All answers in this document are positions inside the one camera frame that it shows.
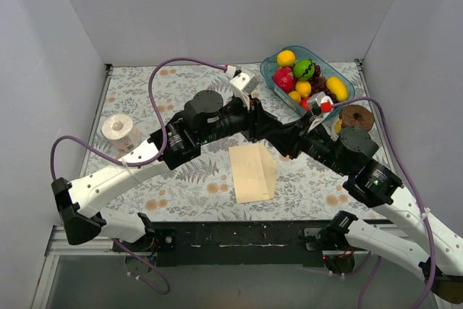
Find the beige paper envelope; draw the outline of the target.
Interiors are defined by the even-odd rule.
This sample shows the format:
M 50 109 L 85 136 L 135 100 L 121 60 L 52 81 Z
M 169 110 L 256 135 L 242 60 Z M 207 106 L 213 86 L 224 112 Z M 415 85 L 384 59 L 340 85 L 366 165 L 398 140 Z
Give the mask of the beige paper envelope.
M 229 148 L 237 203 L 273 199 L 278 166 L 261 143 Z

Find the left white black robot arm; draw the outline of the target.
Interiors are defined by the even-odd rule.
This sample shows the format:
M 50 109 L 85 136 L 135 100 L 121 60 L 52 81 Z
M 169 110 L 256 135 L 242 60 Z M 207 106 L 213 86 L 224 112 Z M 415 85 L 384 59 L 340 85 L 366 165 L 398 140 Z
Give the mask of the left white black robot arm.
M 136 250 L 148 250 L 154 241 L 148 217 L 106 210 L 109 202 L 144 181 L 197 158 L 202 145 L 237 133 L 255 142 L 283 128 L 256 98 L 245 106 L 240 98 L 224 103 L 219 93 L 200 91 L 167 123 L 164 151 L 160 149 L 163 133 L 158 130 L 125 157 L 129 161 L 144 161 L 157 156 L 151 164 L 130 168 L 118 163 L 71 182 L 64 178 L 52 182 L 67 242 L 81 245 L 95 237 L 109 237 L 128 242 Z

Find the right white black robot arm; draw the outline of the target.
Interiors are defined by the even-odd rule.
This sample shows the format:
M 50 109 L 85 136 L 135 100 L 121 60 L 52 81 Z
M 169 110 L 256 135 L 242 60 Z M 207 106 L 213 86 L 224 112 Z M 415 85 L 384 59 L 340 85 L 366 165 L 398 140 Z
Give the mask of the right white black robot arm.
M 349 195 L 386 217 L 407 239 L 383 232 L 347 211 L 338 212 L 321 232 L 332 247 L 371 251 L 405 268 L 432 292 L 462 303 L 462 238 L 426 209 L 415 191 L 373 156 L 378 145 L 360 127 L 343 129 L 332 140 L 312 117 L 271 127 L 266 140 L 283 156 L 305 153 L 347 178 Z

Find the white labelled jar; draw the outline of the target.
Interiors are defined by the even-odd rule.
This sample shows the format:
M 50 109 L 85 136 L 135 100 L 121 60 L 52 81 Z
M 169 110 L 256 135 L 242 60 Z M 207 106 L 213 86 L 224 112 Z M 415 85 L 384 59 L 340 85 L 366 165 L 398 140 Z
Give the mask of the white labelled jar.
M 337 136 L 341 129 L 342 129 L 342 120 L 341 119 L 335 119 L 333 120 L 333 122 L 331 123 L 331 134 L 333 137 Z

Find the red apple toy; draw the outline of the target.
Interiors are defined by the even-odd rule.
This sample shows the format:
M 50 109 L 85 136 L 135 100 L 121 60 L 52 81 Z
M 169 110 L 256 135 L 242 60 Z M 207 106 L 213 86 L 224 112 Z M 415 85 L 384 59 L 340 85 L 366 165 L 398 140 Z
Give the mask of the red apple toy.
M 301 101 L 300 101 L 300 106 L 305 110 L 305 111 L 309 111 L 310 110 L 310 99 L 307 97 L 307 98 L 303 98 Z

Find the small orange lemon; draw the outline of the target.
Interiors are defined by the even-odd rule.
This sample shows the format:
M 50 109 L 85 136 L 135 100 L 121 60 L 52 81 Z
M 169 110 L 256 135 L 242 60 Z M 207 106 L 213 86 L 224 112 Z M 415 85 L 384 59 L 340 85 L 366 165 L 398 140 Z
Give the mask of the small orange lemon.
M 301 95 L 300 95 L 297 91 L 295 91 L 295 90 L 291 91 L 291 92 L 288 94 L 288 96 L 289 96 L 293 101 L 295 101 L 297 104 L 299 104 L 300 101 L 302 100 L 302 99 L 301 99 Z

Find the small yellow lemon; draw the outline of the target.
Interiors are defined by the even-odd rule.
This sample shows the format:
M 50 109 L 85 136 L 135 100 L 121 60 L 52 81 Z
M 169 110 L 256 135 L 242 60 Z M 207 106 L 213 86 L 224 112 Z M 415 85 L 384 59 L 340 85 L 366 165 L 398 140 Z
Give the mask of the small yellow lemon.
M 295 90 L 299 93 L 301 99 L 309 97 L 312 93 L 312 87 L 308 81 L 297 81 Z

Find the red strawberry toy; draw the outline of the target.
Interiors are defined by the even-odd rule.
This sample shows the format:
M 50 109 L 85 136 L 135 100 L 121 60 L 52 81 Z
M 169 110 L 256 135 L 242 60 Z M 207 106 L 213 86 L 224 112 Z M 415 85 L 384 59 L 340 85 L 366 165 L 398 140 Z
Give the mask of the red strawberry toy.
M 272 77 L 273 82 L 285 93 L 290 93 L 296 83 L 291 67 L 280 67 Z

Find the dark purple grapes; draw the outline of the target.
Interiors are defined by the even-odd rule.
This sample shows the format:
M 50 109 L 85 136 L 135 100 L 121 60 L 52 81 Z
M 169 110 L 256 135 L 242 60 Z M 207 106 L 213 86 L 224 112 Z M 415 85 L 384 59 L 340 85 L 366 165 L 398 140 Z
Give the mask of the dark purple grapes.
M 310 83 L 310 86 L 311 86 L 311 94 L 310 95 L 323 92 L 327 96 L 329 96 L 334 103 L 339 102 L 337 97 L 335 96 L 335 94 L 332 93 L 328 89 L 328 87 L 326 86 L 326 78 L 324 76 L 322 76 L 321 69 L 320 69 L 319 65 L 315 66 L 314 74 L 308 80 L 308 82 Z

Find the yellow mango toy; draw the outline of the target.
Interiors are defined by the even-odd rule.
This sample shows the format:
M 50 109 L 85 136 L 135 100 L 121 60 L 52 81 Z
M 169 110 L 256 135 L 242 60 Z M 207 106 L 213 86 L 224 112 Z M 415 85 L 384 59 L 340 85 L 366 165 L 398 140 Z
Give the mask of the yellow mango toy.
M 326 81 L 326 87 L 329 92 L 335 96 L 338 102 L 346 101 L 349 98 L 349 92 L 344 83 L 337 77 L 331 76 Z

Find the teal plastic fruit basket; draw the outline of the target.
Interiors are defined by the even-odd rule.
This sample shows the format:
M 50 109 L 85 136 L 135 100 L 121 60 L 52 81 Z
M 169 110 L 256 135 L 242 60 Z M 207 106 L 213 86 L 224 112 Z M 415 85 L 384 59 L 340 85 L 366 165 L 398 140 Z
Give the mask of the teal plastic fruit basket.
M 267 87 L 299 116 L 308 110 L 308 100 L 316 93 L 325 93 L 334 103 L 355 97 L 347 78 L 302 46 L 287 46 L 264 59 L 260 73 Z

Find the green watermelon toy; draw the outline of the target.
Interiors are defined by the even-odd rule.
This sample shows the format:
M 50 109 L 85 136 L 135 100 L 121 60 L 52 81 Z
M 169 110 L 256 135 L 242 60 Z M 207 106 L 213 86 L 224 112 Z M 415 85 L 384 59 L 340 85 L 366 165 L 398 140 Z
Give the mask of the green watermelon toy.
M 313 77 L 315 65 L 311 59 L 299 60 L 293 66 L 293 75 L 298 81 L 307 81 Z

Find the yellow orange fruit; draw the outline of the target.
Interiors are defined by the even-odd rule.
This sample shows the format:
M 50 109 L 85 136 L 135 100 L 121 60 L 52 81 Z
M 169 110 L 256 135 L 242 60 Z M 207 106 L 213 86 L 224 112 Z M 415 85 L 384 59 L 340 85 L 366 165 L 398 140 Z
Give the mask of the yellow orange fruit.
M 278 53 L 276 62 L 280 67 L 292 67 L 296 62 L 296 56 L 291 50 L 283 50 Z

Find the white toilet paper roll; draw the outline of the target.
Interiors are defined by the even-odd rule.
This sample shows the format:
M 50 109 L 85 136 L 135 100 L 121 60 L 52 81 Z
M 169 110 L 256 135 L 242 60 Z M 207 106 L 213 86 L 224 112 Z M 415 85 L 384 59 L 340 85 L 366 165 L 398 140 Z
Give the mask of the white toilet paper roll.
M 101 128 L 103 136 L 118 150 L 128 153 L 139 145 L 140 131 L 126 114 L 110 116 Z

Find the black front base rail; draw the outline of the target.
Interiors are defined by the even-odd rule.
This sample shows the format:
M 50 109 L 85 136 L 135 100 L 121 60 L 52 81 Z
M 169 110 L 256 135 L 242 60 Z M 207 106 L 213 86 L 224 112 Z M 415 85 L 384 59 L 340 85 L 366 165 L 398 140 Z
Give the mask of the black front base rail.
M 323 255 L 350 256 L 328 221 L 155 222 L 154 235 L 123 246 L 153 253 L 160 267 L 205 265 L 322 266 Z

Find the aluminium frame profile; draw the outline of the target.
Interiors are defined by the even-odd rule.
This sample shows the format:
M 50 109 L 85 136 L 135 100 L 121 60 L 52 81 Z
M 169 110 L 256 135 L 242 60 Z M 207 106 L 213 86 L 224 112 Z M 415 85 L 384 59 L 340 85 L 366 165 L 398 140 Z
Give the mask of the aluminium frame profile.
M 70 245 L 64 228 L 53 227 L 31 308 L 46 307 L 61 256 L 112 255 L 112 245 L 113 242 L 105 237 L 96 237 L 81 245 Z

